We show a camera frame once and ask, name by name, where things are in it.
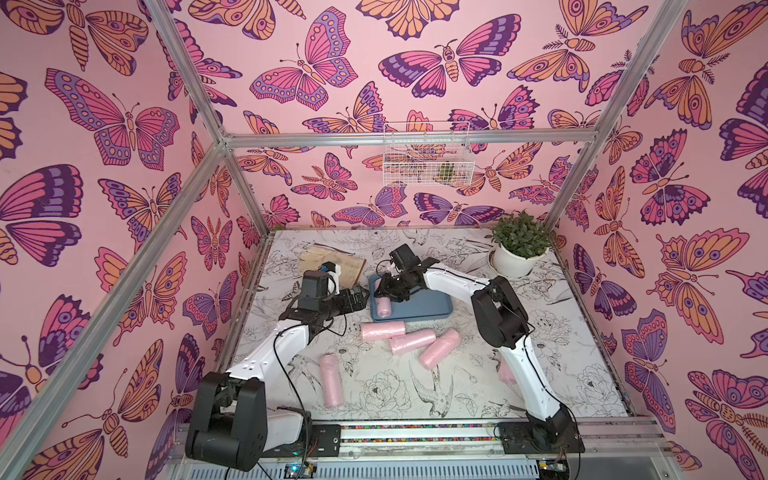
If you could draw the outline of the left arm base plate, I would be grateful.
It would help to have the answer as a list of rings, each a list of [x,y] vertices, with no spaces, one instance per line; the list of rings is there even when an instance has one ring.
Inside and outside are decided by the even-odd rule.
[[[340,454],[342,428],[339,424],[313,424],[310,430],[309,443],[305,435],[291,443],[266,450],[263,458],[336,458]]]

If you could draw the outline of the blue plastic storage box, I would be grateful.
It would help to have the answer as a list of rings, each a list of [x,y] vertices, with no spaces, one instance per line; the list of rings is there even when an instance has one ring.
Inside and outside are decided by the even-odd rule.
[[[374,322],[441,320],[448,318],[453,313],[453,303],[449,295],[433,290],[421,290],[405,302],[384,301],[385,304],[389,305],[391,313],[388,316],[382,316],[378,310],[380,299],[374,297],[378,280],[378,275],[371,275],[368,278],[368,287],[371,293],[369,309]]]

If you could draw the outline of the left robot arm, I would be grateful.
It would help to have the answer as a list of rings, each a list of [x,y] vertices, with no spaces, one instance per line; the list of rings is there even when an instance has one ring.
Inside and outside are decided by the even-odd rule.
[[[276,380],[290,378],[287,364],[330,332],[335,318],[367,306],[369,290],[343,288],[339,277],[336,268],[306,271],[271,335],[243,361],[203,377],[185,442],[187,458],[247,472],[266,453],[296,446],[299,465],[307,465],[314,445],[310,412],[303,403],[271,410],[267,397]]]

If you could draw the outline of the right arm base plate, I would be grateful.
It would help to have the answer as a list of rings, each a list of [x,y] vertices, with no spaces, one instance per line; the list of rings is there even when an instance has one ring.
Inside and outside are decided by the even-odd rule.
[[[560,427],[536,422],[501,422],[495,435],[505,454],[557,455],[582,454],[585,445],[572,422]]]

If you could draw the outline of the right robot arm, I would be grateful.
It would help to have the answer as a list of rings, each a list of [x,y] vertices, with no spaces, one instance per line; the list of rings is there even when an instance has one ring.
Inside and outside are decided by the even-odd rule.
[[[568,434],[581,438],[578,421],[555,394],[536,357],[529,316],[509,281],[461,273],[437,259],[420,259],[402,244],[389,254],[377,298],[405,302],[422,290],[437,291],[472,307],[481,338],[499,350],[517,381],[532,437],[554,445]]]

